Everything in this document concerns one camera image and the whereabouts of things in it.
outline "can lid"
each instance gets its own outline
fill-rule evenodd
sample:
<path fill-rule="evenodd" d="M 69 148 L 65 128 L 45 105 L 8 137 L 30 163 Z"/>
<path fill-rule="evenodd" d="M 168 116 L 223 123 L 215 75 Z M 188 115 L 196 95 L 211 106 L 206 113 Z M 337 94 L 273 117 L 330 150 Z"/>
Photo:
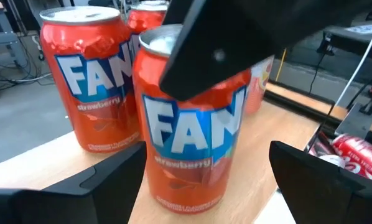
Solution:
<path fill-rule="evenodd" d="M 138 11 L 152 11 L 152 12 L 161 12 L 166 11 L 168 9 L 168 2 L 167 1 L 143 1 L 139 4 L 135 4 L 131 6 L 131 9 L 138 10 Z"/>
<path fill-rule="evenodd" d="M 109 21 L 120 16 L 119 10 L 111 7 L 72 6 L 47 9 L 40 12 L 44 21 L 63 24 L 90 24 Z"/>
<path fill-rule="evenodd" d="M 141 33 L 139 40 L 147 51 L 169 57 L 182 28 L 182 24 L 163 25 Z"/>

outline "orange soda can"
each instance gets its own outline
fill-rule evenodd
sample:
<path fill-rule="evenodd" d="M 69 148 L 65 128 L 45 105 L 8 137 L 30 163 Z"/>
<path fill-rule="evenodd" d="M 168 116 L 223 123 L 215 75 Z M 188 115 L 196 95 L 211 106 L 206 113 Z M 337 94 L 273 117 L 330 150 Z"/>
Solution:
<path fill-rule="evenodd" d="M 251 82 L 249 84 L 245 107 L 246 114 L 253 114 L 261 107 L 266 83 L 269 80 L 272 70 L 273 60 L 274 56 L 270 56 L 251 67 Z"/>
<path fill-rule="evenodd" d="M 81 147 L 111 152 L 136 142 L 131 32 L 119 11 L 62 7 L 40 16 L 45 58 Z"/>
<path fill-rule="evenodd" d="M 159 79 L 181 28 L 165 25 L 140 35 L 133 79 L 150 193 L 173 212 L 193 214 L 212 208 L 225 193 L 251 74 L 242 72 L 188 101 L 166 95 Z"/>
<path fill-rule="evenodd" d="M 131 5 L 131 12 L 127 19 L 127 26 L 132 34 L 133 57 L 141 48 L 139 43 L 139 34 L 147 29 L 159 27 L 164 20 L 164 16 L 168 10 L 167 1 L 143 1 L 138 4 Z"/>

